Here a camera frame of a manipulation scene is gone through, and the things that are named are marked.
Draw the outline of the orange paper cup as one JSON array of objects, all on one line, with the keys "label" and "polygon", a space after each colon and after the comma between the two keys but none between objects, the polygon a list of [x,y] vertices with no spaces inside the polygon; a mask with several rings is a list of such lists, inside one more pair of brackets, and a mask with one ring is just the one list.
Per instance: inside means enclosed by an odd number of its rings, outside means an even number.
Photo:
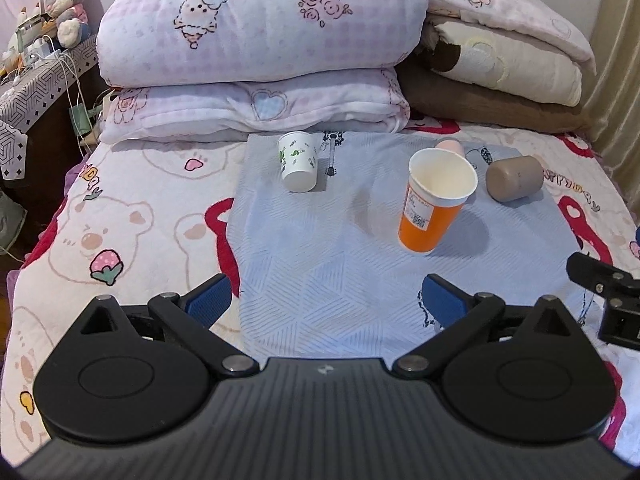
[{"label": "orange paper cup", "polygon": [[478,177],[464,157],[443,148],[415,152],[408,170],[398,238],[408,250],[429,254],[475,193]]}]

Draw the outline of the brown plastic cup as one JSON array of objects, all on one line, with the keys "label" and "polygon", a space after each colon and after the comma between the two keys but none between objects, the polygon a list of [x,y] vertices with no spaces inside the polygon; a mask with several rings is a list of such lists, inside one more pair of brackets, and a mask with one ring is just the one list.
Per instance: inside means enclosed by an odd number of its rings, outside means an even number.
[{"label": "brown plastic cup", "polygon": [[533,156],[495,160],[486,171],[488,194],[499,203],[532,196],[544,184],[544,168]]}]

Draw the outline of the pink cup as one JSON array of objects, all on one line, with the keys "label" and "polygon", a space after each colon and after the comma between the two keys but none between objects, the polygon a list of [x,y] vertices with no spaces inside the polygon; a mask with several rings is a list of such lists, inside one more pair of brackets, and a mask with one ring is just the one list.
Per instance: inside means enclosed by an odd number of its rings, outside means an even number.
[{"label": "pink cup", "polygon": [[445,139],[436,144],[436,148],[440,150],[450,151],[451,153],[456,153],[461,157],[465,157],[465,149],[462,144],[454,139]]}]

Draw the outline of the white green-patterned paper cup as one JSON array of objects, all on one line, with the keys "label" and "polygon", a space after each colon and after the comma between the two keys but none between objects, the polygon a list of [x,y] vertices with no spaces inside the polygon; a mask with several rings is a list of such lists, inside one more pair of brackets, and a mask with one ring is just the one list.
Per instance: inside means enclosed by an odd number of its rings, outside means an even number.
[{"label": "white green-patterned paper cup", "polygon": [[318,179],[317,145],[311,133],[293,131],[278,141],[280,178],[288,192],[311,191]]}]

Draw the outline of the beige curtain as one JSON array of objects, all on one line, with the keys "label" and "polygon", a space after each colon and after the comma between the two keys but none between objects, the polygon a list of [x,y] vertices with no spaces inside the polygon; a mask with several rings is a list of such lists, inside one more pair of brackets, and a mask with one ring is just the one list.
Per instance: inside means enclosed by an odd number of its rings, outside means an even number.
[{"label": "beige curtain", "polygon": [[633,211],[639,210],[639,0],[601,0],[591,35],[598,74],[587,79],[588,139]]}]

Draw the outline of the light blue patterned cloth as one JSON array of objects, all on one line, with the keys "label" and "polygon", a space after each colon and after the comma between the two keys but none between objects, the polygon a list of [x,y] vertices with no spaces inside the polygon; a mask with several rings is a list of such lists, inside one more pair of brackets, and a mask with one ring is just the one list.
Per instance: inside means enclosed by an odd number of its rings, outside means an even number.
[{"label": "light blue patterned cloth", "polygon": [[510,304],[551,294],[572,315],[587,313],[593,296],[565,269],[577,240],[546,191],[503,205],[479,188],[434,252],[400,244],[410,157],[435,143],[356,132],[336,148],[320,141],[316,187],[292,193],[281,180],[277,139],[250,136],[227,238],[251,356],[393,361],[438,331],[421,294],[430,273]]}]

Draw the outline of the cream brown folded blanket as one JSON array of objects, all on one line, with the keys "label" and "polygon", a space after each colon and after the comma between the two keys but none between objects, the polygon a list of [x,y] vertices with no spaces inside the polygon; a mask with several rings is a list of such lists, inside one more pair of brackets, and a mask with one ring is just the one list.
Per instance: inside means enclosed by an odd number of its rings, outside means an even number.
[{"label": "cream brown folded blanket", "polygon": [[516,32],[432,15],[395,70],[411,110],[424,116],[549,134],[591,126],[579,66]]}]

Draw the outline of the side table with patterned cloth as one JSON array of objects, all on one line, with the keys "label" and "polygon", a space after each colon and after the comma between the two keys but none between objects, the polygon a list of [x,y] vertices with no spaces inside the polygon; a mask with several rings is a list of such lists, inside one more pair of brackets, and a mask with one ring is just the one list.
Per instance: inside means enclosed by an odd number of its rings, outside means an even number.
[{"label": "side table with patterned cloth", "polygon": [[21,261],[82,159],[70,109],[105,89],[96,38],[1,85],[1,258]]}]

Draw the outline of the pink checkered folded quilt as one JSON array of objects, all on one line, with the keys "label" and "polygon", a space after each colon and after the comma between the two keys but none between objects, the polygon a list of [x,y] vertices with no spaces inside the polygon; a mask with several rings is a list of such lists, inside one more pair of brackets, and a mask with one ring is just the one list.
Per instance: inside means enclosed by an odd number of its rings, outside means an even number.
[{"label": "pink checkered folded quilt", "polygon": [[395,66],[428,0],[115,0],[96,38],[118,91],[101,141],[396,132]]}]

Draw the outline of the pink bear print pillow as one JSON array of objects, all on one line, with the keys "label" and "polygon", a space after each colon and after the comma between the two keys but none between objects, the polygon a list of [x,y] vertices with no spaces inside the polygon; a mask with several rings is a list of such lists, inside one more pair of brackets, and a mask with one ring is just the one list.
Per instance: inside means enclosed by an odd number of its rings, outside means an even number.
[{"label": "pink bear print pillow", "polygon": [[428,0],[428,12],[535,38],[559,49],[589,73],[597,71],[585,35],[540,0]]}]

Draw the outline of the grey bunny plush toy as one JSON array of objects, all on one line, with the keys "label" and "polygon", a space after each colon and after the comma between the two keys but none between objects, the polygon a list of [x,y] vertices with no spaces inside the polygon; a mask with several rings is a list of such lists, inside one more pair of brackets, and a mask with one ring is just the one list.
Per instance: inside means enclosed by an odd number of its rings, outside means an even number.
[{"label": "grey bunny plush toy", "polygon": [[56,39],[63,49],[73,49],[89,38],[91,29],[85,0],[44,0],[44,13],[55,20]]}]

